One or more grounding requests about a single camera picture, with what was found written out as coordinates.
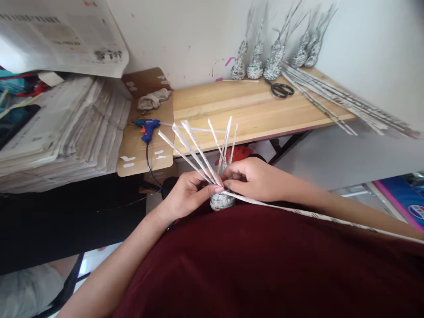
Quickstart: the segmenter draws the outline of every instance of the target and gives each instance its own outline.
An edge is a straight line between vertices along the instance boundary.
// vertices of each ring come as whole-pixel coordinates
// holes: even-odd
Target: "black cable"
[[[160,190],[162,190],[162,189],[159,189],[159,190],[157,190],[156,192],[153,192],[153,193],[151,193],[151,194],[149,194],[149,195],[146,195],[144,198],[141,198],[141,199],[135,200],[135,201],[133,201],[133,202],[131,202],[131,203],[128,203],[127,205],[124,205],[124,207],[127,207],[127,206],[130,206],[130,205],[133,205],[134,203],[137,203],[137,202],[143,201],[143,200],[147,199],[149,196],[151,196],[151,195],[153,195],[153,194],[158,193]]]
[[[150,164],[149,164],[149,143],[146,144],[146,161],[147,161],[147,168],[149,168],[151,177],[156,181],[156,183],[159,185],[160,190],[156,191],[155,193],[162,191],[162,185],[160,184],[160,182],[155,178],[155,176],[153,175],[153,172],[150,169]]]

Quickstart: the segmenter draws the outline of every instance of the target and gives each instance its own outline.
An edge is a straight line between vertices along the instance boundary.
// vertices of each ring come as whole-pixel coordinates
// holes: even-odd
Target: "pink paint mark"
[[[231,62],[231,60],[232,59],[235,59],[236,60],[236,58],[235,57],[230,57],[230,59],[228,60],[228,62],[227,63],[225,63],[225,66],[227,66],[230,62]]]

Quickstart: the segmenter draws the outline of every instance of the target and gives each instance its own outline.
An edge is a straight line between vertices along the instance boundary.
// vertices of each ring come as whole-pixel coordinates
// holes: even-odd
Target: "newspaper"
[[[129,54],[106,0],[0,2],[0,65],[121,78]]]

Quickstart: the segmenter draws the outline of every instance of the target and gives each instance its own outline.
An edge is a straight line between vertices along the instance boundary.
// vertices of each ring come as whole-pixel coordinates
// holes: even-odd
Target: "white wall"
[[[107,0],[109,8],[130,52],[126,73],[160,67],[174,89],[211,83],[215,79],[230,78],[234,60],[225,67],[237,51],[246,31],[247,13],[252,1],[246,0]],[[250,28],[250,52],[256,42],[256,29],[265,9],[265,0],[254,0],[256,12]],[[291,0],[269,0],[268,18],[262,39],[265,43],[263,60],[277,38],[284,23]],[[294,16],[306,13],[316,5],[314,0],[303,0]],[[331,0],[322,1],[322,10]],[[287,46],[292,54],[307,21],[293,33]]]
[[[317,68],[354,94],[424,131],[424,5],[343,0]],[[360,123],[352,123],[356,130]],[[424,140],[361,129],[317,130],[278,167],[328,189],[424,170]]]
[[[424,2],[343,0],[316,67],[424,131]]]

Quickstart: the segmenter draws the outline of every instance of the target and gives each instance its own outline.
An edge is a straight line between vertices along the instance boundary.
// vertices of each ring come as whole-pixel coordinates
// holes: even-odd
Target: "person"
[[[257,158],[232,163],[222,180],[249,198],[424,239]],[[201,182],[182,174],[58,317],[423,316],[420,243],[253,204],[200,214],[223,191]]]
[[[78,255],[0,275],[0,318],[30,318],[63,289]]]

